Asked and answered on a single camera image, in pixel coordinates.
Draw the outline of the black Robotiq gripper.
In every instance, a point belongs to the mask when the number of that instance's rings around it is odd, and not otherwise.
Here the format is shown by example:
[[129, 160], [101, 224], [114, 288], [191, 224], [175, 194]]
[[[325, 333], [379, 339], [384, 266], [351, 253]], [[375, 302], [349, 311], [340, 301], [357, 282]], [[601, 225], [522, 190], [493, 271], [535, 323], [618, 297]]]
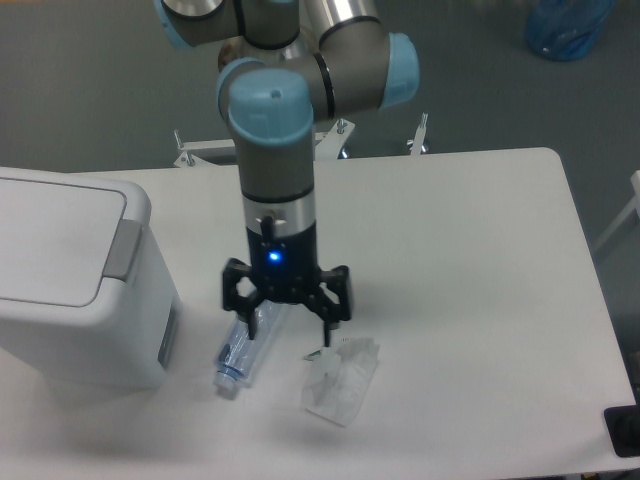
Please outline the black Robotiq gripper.
[[[230, 258], [222, 271], [222, 308], [234, 311], [247, 325], [250, 340], [258, 332], [256, 309], [265, 299], [303, 304], [323, 322], [323, 346], [331, 346], [331, 332], [350, 320], [350, 269], [346, 265], [320, 270], [316, 224], [292, 236], [267, 242], [246, 230], [250, 265]], [[241, 295], [239, 283], [249, 280], [254, 289]]]

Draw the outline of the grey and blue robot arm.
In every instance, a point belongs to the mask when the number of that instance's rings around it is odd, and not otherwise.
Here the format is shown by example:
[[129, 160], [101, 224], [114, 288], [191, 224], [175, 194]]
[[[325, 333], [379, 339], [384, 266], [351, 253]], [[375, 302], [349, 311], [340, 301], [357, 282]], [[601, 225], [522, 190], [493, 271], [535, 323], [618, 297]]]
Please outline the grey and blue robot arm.
[[[230, 259], [222, 305], [258, 333], [264, 302], [302, 305], [325, 332], [352, 316], [350, 272], [318, 263], [314, 160], [317, 123], [411, 100], [420, 66], [411, 39], [387, 31], [371, 1], [158, 1], [179, 48], [243, 39], [258, 52], [220, 72], [216, 105], [235, 145], [250, 259]], [[280, 62], [307, 12], [316, 44]]]

